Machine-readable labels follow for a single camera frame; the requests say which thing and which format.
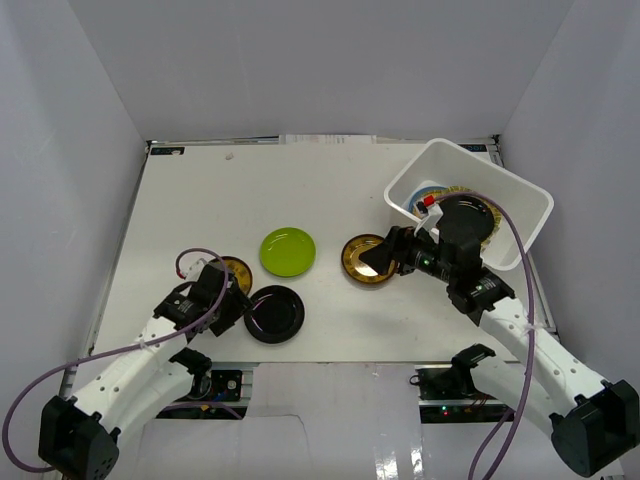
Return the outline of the yellow patterned plate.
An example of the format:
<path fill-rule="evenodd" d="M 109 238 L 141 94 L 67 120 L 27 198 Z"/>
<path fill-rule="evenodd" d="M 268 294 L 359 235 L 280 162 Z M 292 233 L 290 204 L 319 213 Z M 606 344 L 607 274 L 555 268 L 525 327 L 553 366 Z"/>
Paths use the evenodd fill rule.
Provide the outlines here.
<path fill-rule="evenodd" d="M 253 273 L 249 265 L 235 256 L 223 256 L 222 260 L 237 279 L 241 291 L 249 295 L 253 287 Z"/>
<path fill-rule="evenodd" d="M 366 287 L 377 287 L 390 280 L 397 271 L 397 263 L 392 261 L 387 273 L 379 274 L 360 259 L 360 255 L 379 245 L 383 238 L 375 234 L 360 234 L 348 240 L 341 252 L 341 266 L 353 281 Z"/>

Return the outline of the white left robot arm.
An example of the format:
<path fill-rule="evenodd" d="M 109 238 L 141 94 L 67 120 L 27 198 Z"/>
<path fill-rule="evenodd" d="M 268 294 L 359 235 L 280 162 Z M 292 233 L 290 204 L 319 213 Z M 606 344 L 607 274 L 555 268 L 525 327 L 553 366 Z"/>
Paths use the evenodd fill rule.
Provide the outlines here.
<path fill-rule="evenodd" d="M 213 363 L 188 345 L 206 331 L 221 336 L 250 305 L 225 262 L 206 263 L 154 309 L 132 350 L 45 405 L 39 457 L 69 479 L 106 478 L 132 434 L 173 402 L 210 393 Z"/>

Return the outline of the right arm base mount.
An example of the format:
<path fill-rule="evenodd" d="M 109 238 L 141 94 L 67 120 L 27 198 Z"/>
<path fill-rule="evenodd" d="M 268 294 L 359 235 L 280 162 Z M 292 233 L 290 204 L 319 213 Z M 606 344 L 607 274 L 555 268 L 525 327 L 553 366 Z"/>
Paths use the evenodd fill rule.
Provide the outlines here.
<path fill-rule="evenodd" d="M 474 344 L 449 363 L 416 366 L 409 384 L 418 389 L 421 423 L 497 423 L 508 407 L 478 390 L 470 373 L 481 360 L 495 356 L 489 347 Z"/>

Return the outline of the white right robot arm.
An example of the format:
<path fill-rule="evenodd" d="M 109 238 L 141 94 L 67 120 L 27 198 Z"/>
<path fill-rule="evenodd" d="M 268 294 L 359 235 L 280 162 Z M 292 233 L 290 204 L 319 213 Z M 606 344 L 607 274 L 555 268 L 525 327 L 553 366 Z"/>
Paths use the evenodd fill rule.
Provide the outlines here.
<path fill-rule="evenodd" d="M 543 432 L 563 463 L 591 477 L 639 444 L 639 395 L 626 381 L 610 382 L 533 324 L 531 302 L 484 266 L 472 223 L 448 220 L 436 204 L 415 227 L 394 226 L 360 259 L 379 274 L 421 271 L 446 284 L 452 305 L 496 339 L 523 365 L 516 369 L 477 344 L 454 356 L 447 372 L 453 390 L 480 392 Z"/>

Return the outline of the round bamboo woven plate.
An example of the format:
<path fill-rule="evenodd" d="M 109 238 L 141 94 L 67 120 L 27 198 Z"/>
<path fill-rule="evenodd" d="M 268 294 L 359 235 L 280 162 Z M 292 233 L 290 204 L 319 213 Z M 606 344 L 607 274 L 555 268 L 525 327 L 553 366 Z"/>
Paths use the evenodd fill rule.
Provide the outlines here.
<path fill-rule="evenodd" d="M 418 199 L 424 198 L 426 196 L 429 195 L 433 195 L 434 197 L 437 196 L 441 196 L 447 193 L 453 193 L 453 192 L 469 192 L 470 189 L 464 186 L 459 186 L 459 185 L 454 185 L 454 186 L 449 186 L 449 187 L 444 187 L 444 186 L 438 186 L 438 185 L 433 185 L 433 186 L 427 186 L 427 187 L 422 187 L 420 189 L 418 189 L 415 193 L 414 196 L 417 197 Z"/>

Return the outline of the blue plate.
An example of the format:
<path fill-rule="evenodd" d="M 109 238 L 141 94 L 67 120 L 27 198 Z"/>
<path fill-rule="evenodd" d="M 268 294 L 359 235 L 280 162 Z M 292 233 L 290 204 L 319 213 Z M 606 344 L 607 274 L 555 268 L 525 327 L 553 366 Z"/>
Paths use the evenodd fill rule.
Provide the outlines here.
<path fill-rule="evenodd" d="M 423 218 L 428 213 L 428 209 L 424 206 L 424 199 L 428 196 L 436 197 L 445 190 L 445 187 L 439 185 L 422 187 L 416 190 L 408 201 L 406 211 L 417 218 Z"/>

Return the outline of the green plate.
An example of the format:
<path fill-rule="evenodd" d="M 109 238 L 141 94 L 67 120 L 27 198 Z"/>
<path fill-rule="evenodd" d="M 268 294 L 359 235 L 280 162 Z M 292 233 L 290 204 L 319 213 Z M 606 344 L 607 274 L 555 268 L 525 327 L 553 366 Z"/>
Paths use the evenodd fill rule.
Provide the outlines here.
<path fill-rule="evenodd" d="M 314 264 L 316 245 L 304 230 L 276 229 L 265 236 L 259 248 L 262 267 L 269 273 L 292 278 L 306 273 Z"/>

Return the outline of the black plate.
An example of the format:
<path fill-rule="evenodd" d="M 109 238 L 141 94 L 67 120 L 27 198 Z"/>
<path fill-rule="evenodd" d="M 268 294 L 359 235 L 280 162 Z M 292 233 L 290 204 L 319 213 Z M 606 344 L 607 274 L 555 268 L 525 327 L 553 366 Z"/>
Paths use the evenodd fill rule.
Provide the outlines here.
<path fill-rule="evenodd" d="M 443 216 L 438 222 L 438 227 L 469 228 L 481 241 L 475 228 L 481 225 L 484 216 L 474 206 L 467 205 L 470 199 L 469 195 L 460 195 L 442 200 L 440 208 L 443 211 Z"/>
<path fill-rule="evenodd" d="M 255 340 L 268 345 L 282 344 L 301 330 L 305 307 L 294 290 L 270 285 L 256 291 L 250 301 L 251 306 L 244 313 L 244 324 Z"/>

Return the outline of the white plastic bin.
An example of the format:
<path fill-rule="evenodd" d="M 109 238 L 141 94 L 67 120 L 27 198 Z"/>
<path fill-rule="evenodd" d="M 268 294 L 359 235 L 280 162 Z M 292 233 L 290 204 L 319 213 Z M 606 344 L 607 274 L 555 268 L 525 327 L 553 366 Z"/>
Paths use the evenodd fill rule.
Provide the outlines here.
<path fill-rule="evenodd" d="M 403 226 L 423 221 L 427 197 L 479 228 L 483 261 L 498 271 L 520 264 L 554 207 L 543 188 L 443 138 L 428 141 L 384 190 Z"/>

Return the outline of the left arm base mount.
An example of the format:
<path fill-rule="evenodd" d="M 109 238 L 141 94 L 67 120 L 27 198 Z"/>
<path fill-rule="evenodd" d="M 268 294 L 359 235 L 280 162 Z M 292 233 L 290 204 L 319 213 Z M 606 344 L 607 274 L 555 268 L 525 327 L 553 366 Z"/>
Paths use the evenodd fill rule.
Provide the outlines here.
<path fill-rule="evenodd" d="M 195 395 L 180 398 L 161 411 L 157 419 L 171 420 L 242 420 L 247 412 L 248 398 L 244 395 L 244 372 L 238 369 L 210 372 Z"/>

